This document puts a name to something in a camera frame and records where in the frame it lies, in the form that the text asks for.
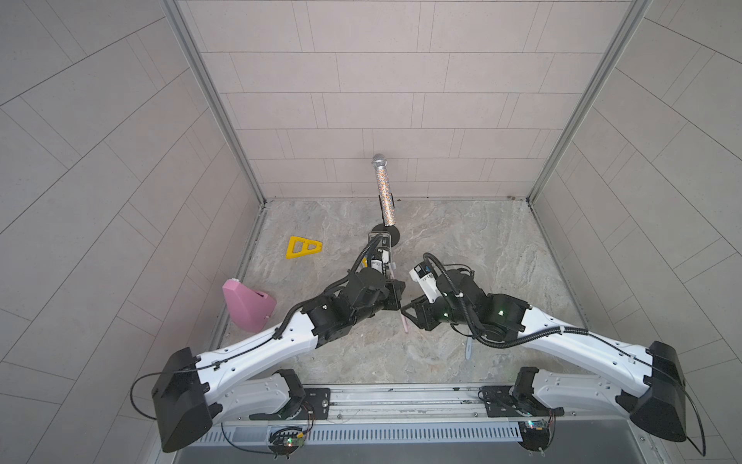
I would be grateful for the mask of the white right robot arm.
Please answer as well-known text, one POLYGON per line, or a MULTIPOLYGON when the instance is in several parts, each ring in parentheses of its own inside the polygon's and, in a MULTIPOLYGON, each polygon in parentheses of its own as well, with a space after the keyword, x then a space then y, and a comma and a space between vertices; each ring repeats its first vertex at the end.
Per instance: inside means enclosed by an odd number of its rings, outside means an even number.
POLYGON ((604 378, 610 403, 641 430, 687 440, 685 377, 672 346, 655 341, 645 347, 570 326, 521 299, 485 293, 467 269, 438 272, 420 263, 410 277, 423 291, 409 304, 417 328, 461 326, 489 348, 525 346, 573 363, 604 378))

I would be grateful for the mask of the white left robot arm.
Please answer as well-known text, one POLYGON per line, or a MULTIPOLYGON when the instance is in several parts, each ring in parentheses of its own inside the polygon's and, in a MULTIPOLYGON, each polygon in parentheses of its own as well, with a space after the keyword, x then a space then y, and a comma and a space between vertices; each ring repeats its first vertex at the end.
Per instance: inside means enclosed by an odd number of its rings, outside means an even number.
POLYGON ((303 386, 290 371, 254 382, 279 363, 347 336, 380 310, 398 310, 405 282, 372 268, 350 273, 294 305, 274 328, 220 350, 173 353, 152 388, 164 452, 177 452, 238 416, 284 419, 301 409, 303 386))

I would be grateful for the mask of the pink toothbrush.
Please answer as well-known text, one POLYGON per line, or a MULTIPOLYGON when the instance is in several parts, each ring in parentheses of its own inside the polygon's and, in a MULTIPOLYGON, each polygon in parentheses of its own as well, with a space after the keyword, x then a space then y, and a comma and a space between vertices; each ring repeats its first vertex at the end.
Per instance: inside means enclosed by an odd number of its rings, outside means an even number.
POLYGON ((390 277, 390 281, 392 284, 392 290, 393 290, 396 309, 400 313, 400 320, 402 323, 404 333, 407 334, 410 331, 409 324, 408 324, 407 318, 404 316, 401 310, 402 297, 403 297, 405 285, 402 280, 398 280, 398 278, 396 278, 395 269, 396 269, 396 264, 394 262, 390 263, 390 265, 388 265, 388 276, 390 277))

